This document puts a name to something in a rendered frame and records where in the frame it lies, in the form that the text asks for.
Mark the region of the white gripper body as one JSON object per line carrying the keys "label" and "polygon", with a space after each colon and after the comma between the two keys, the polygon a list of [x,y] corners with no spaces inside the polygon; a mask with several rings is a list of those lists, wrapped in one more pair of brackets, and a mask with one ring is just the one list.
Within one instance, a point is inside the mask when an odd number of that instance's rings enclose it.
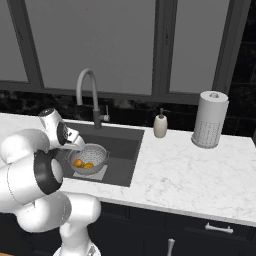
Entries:
{"label": "white gripper body", "polygon": [[76,148],[77,150],[83,150],[85,148],[85,142],[78,133],[71,133],[68,137],[68,145]]}

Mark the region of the grey metal colander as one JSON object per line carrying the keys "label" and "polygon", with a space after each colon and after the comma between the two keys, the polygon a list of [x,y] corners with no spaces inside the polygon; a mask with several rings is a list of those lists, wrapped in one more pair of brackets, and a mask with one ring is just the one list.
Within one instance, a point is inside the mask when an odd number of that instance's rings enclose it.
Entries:
{"label": "grey metal colander", "polygon": [[[92,175],[101,170],[101,168],[106,164],[109,159],[110,153],[101,145],[88,143],[85,148],[81,151],[72,150],[67,157],[70,167],[78,174],[81,175]],[[84,164],[87,162],[92,162],[94,164],[93,168],[77,168],[74,166],[74,161],[76,159],[81,159]]]}

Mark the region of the grey curved sink faucet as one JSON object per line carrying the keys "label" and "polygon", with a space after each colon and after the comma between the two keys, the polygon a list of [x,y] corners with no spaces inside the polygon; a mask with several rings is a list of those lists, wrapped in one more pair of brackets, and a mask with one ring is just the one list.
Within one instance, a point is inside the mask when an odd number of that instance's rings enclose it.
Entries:
{"label": "grey curved sink faucet", "polygon": [[76,102],[77,102],[78,106],[83,105],[82,87],[83,87],[83,82],[84,82],[86,76],[89,76],[91,85],[92,85],[94,128],[96,130],[100,130],[102,128],[102,122],[104,121],[103,120],[104,115],[100,114],[100,108],[99,108],[99,104],[98,104],[96,77],[95,77],[93,71],[89,68],[82,70],[78,76],[77,85],[76,85]]}

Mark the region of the dark grey sink basin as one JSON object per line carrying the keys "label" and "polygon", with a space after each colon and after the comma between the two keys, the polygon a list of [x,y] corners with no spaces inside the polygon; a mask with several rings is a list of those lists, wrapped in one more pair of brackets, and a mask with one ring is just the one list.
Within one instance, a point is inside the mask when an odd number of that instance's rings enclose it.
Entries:
{"label": "dark grey sink basin", "polygon": [[55,158],[62,166],[64,177],[90,182],[129,187],[134,173],[144,131],[103,126],[96,130],[91,124],[69,123],[68,126],[77,130],[86,143],[103,146],[109,153],[108,166],[102,180],[73,178],[75,172],[68,166],[67,157],[70,151],[66,148],[55,150]]}

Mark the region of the white flat square slab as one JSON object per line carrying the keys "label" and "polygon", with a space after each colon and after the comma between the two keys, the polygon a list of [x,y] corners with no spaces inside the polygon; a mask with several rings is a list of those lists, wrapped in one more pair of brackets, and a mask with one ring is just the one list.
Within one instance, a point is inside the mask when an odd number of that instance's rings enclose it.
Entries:
{"label": "white flat square slab", "polygon": [[108,168],[108,166],[104,165],[99,172],[97,172],[95,174],[92,174],[92,175],[87,175],[87,176],[74,172],[73,173],[73,178],[102,180],[104,175],[105,175],[105,172],[106,172],[107,168]]}

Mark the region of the cream soap dispenser bottle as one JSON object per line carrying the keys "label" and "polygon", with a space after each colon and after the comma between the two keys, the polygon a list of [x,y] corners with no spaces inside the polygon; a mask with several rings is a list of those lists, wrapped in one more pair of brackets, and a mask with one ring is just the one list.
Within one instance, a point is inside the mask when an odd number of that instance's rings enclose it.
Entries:
{"label": "cream soap dispenser bottle", "polygon": [[160,113],[155,117],[153,131],[156,138],[163,138],[167,132],[167,117],[163,114],[164,109],[160,109]]}

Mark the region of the grey framed window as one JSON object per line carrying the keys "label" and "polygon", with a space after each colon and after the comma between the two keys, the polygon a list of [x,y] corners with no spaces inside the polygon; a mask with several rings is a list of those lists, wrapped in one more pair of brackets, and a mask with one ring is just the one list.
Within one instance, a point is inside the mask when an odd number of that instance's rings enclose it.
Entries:
{"label": "grey framed window", "polygon": [[0,0],[0,90],[195,105],[228,93],[251,0]]}

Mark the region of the dark cupboard door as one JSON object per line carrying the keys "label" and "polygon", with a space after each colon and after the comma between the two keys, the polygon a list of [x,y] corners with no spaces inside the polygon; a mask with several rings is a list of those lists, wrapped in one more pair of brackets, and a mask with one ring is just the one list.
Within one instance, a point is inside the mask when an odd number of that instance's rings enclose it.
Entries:
{"label": "dark cupboard door", "polygon": [[101,256],[167,256],[169,238],[163,231],[113,216],[101,215],[89,234]]}

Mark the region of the white paper towel roll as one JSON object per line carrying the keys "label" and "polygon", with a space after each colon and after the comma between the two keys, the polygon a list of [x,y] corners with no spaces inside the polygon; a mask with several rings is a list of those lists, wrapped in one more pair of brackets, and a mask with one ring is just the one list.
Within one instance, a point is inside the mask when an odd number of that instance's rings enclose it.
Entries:
{"label": "white paper towel roll", "polygon": [[200,94],[192,142],[205,149],[218,146],[226,113],[228,96],[222,92],[204,91]]}

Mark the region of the dark drawer front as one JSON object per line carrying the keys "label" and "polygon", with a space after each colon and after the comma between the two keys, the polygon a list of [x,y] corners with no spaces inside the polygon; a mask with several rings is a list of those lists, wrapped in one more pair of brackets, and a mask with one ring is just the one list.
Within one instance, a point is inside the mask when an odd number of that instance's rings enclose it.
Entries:
{"label": "dark drawer front", "polygon": [[[208,222],[215,227],[227,228],[230,226],[234,230],[234,233],[227,234],[218,231],[205,230],[205,225]],[[252,243],[256,238],[255,227],[171,213],[166,215],[166,228],[177,232],[188,232],[245,243]]]}

